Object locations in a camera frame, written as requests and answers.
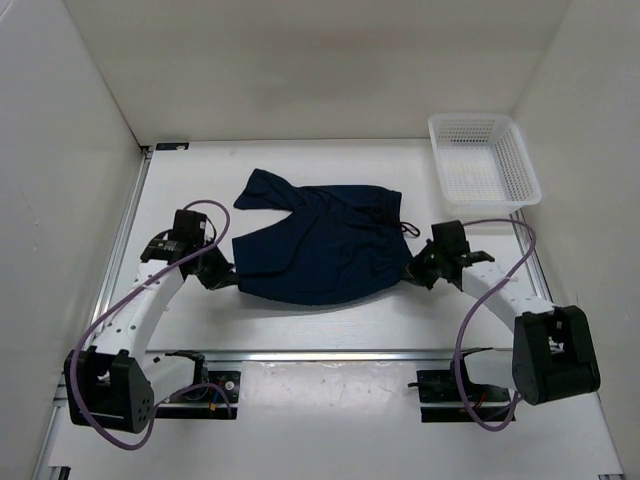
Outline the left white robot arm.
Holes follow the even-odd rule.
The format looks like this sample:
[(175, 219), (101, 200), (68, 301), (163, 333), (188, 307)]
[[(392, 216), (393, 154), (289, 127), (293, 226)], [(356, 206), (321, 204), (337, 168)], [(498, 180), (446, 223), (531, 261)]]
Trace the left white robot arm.
[(188, 278), (206, 290), (235, 285), (234, 266), (218, 247), (225, 233), (188, 205), (176, 210), (170, 229), (148, 242), (130, 291), (95, 320), (67, 356), (73, 424), (100, 434), (138, 434), (152, 424), (156, 408), (174, 397), (225, 397), (210, 385), (203, 354), (177, 350), (145, 357), (161, 317)]

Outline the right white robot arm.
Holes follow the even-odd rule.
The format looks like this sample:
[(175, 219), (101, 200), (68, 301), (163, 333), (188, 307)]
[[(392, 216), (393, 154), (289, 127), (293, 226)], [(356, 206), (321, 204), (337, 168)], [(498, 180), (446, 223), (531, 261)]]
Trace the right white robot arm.
[[(533, 295), (514, 274), (488, 253), (472, 250), (459, 220), (433, 225), (431, 239), (407, 266), (411, 283), (431, 289), (444, 280), (475, 301), (454, 344), (452, 393), (466, 401), (489, 384), (539, 405), (598, 391), (601, 375), (584, 311)], [(463, 350), (466, 329), (482, 307), (511, 332), (511, 351)]]

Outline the navy blue shorts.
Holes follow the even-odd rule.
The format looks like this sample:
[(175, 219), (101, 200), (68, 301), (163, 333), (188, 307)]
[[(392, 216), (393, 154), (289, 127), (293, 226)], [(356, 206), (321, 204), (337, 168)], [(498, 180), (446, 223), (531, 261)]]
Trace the navy blue shorts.
[(294, 186), (256, 169), (238, 210), (286, 218), (232, 241), (241, 292), (304, 306), (353, 302), (391, 288), (412, 260), (402, 195), (374, 185)]

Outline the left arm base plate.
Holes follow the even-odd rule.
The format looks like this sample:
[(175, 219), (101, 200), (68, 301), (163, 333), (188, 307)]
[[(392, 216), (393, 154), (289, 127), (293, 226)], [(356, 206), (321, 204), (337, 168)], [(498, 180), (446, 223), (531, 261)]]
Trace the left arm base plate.
[(238, 370), (212, 370), (204, 354), (178, 350), (154, 356), (144, 374), (154, 393), (158, 419), (237, 418)]

